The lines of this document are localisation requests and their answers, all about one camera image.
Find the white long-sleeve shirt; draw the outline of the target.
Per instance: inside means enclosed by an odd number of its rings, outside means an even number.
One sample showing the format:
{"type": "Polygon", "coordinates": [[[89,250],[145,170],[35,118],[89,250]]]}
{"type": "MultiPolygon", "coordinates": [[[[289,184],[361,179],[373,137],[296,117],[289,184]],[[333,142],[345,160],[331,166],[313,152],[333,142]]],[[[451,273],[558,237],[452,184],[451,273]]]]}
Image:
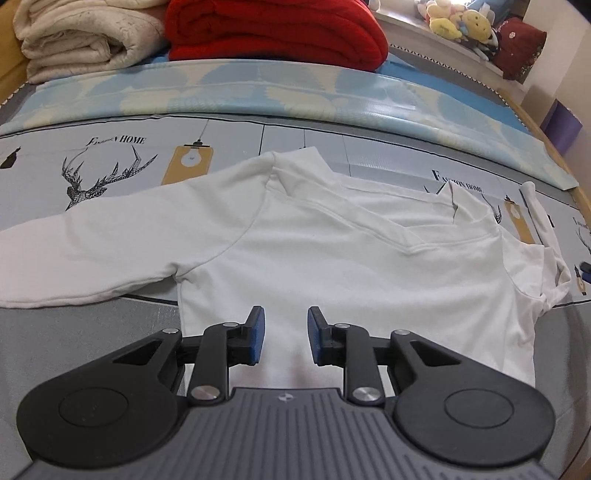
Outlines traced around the white long-sleeve shirt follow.
{"type": "Polygon", "coordinates": [[[85,201],[1,234],[5,308],[81,305],[173,278],[181,327],[266,311],[263,357],[236,386],[336,386],[312,365],[307,313],[415,332],[527,384],[537,319],[571,274],[532,183],[527,244],[455,183],[425,193],[332,171],[314,148],[270,152],[135,194],[85,201]]]}

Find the grey printed bed sheet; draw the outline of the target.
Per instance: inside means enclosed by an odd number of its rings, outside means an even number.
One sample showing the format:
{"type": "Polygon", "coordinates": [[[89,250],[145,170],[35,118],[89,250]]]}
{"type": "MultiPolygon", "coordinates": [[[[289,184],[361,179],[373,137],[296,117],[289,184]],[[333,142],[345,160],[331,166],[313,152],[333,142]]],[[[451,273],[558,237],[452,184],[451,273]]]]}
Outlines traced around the grey printed bed sheet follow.
{"type": "MultiPolygon", "coordinates": [[[[211,146],[212,171],[267,151],[318,148],[335,171],[414,190],[437,191],[454,181],[483,201],[504,226],[506,200],[526,209],[524,176],[500,164],[423,140],[301,119],[168,116],[102,119],[19,133],[1,142],[1,224],[9,228],[59,214],[68,205],[61,165],[70,161],[89,189],[133,162],[143,171],[106,189],[122,196],[160,184],[176,148],[194,140],[211,146]]],[[[151,283],[120,300],[84,307],[1,314],[1,475],[29,463],[16,430],[16,411],[39,383],[157,329],[175,326],[178,286],[151,283]]],[[[590,461],[590,287],[579,281],[536,327],[536,379],[557,414],[544,465],[571,476],[590,461]]]]}

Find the purple box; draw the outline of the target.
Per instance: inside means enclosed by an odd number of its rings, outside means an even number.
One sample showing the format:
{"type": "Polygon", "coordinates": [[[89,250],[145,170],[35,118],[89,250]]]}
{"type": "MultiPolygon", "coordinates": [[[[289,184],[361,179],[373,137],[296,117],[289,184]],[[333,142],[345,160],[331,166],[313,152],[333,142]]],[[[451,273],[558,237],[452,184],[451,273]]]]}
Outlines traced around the purple box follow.
{"type": "Polygon", "coordinates": [[[569,108],[555,100],[541,124],[541,129],[557,151],[564,155],[576,140],[582,123],[569,108]]]}

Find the dark red cushion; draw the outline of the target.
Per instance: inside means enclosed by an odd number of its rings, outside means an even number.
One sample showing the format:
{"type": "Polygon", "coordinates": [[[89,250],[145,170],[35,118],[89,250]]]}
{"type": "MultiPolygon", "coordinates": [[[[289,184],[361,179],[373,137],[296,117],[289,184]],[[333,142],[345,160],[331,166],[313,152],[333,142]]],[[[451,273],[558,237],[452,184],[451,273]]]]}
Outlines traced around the dark red cushion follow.
{"type": "Polygon", "coordinates": [[[503,72],[505,80],[522,82],[541,55],[547,33],[517,17],[501,23],[496,33],[499,46],[494,65],[503,72]]]}

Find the beige folded blanket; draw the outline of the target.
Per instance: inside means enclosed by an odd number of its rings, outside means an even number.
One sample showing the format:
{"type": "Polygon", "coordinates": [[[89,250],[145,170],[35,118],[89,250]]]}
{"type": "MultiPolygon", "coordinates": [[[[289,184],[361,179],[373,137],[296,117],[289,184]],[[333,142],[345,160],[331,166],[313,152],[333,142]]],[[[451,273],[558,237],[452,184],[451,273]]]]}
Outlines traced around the beige folded blanket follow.
{"type": "Polygon", "coordinates": [[[22,1],[13,29],[28,59],[27,80],[135,65],[165,45],[163,0],[22,1]]]}

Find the plush toys on sill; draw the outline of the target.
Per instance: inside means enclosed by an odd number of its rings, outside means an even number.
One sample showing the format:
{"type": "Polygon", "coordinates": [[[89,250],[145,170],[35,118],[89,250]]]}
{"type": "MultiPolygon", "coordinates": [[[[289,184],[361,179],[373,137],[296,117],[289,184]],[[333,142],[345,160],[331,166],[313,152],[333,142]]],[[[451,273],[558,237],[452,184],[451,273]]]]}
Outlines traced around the plush toys on sill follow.
{"type": "Polygon", "coordinates": [[[472,3],[457,1],[416,1],[416,10],[430,30],[490,61],[499,51],[494,29],[495,13],[486,2],[472,8],[472,3]]]}

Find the red folded blanket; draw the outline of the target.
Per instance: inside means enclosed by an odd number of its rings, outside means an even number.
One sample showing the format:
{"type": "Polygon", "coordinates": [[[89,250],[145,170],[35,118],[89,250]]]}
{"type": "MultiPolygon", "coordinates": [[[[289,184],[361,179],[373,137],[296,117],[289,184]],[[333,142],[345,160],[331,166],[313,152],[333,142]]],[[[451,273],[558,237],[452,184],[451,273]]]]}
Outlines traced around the red folded blanket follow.
{"type": "Polygon", "coordinates": [[[375,71],[387,37],[363,1],[171,1],[171,60],[254,58],[375,71]]]}

